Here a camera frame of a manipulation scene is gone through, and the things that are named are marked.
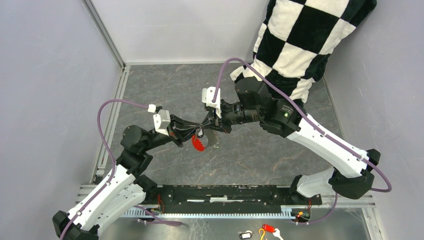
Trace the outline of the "red key tag with keyring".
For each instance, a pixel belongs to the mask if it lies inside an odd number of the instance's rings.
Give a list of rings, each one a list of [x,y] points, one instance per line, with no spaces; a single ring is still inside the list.
[[[197,138],[192,136],[191,144],[199,152],[205,151],[207,148],[214,148],[219,141],[218,134],[214,130],[203,129],[203,137]]]

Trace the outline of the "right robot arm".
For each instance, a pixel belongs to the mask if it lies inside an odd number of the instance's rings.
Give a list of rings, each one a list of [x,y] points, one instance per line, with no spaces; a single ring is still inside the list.
[[[266,84],[254,77],[238,81],[235,92],[238,102],[227,103],[216,87],[202,90],[201,99],[209,111],[205,129],[229,133],[233,125],[259,122],[266,132],[294,141],[331,164],[322,172],[295,177],[288,191],[293,203],[331,193],[357,200],[372,189],[372,171],[381,156],[377,150],[345,142],[285,98],[273,98]]]

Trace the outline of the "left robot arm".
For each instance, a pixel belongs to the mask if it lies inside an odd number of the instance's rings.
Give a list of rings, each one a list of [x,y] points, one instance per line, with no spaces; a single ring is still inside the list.
[[[147,152],[171,142],[180,147],[196,137],[202,127],[168,114],[155,114],[153,119],[152,130],[128,126],[120,143],[123,151],[109,173],[80,203],[53,216],[59,239],[97,240],[129,209],[156,200],[157,184],[144,174],[153,159]]]

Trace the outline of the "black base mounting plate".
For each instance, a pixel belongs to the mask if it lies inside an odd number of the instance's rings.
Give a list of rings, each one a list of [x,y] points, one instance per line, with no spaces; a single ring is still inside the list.
[[[276,214],[282,206],[320,206],[281,185],[162,185],[147,192],[143,206],[164,207],[165,214]]]

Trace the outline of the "red key tag bottom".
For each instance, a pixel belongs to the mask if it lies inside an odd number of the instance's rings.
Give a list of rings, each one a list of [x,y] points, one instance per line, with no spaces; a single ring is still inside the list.
[[[263,224],[263,225],[261,226],[261,228],[262,228],[264,231],[269,232],[269,233],[274,233],[274,232],[276,231],[276,228],[275,228],[275,227],[273,227],[273,226],[271,226],[271,225],[268,225],[268,224]]]

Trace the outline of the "black white checkered blanket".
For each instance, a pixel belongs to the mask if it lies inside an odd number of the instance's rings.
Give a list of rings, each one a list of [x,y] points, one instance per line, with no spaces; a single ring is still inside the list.
[[[271,0],[249,66],[230,78],[267,79],[274,98],[289,96],[303,106],[312,84],[324,76],[329,57],[375,9],[375,0]]]

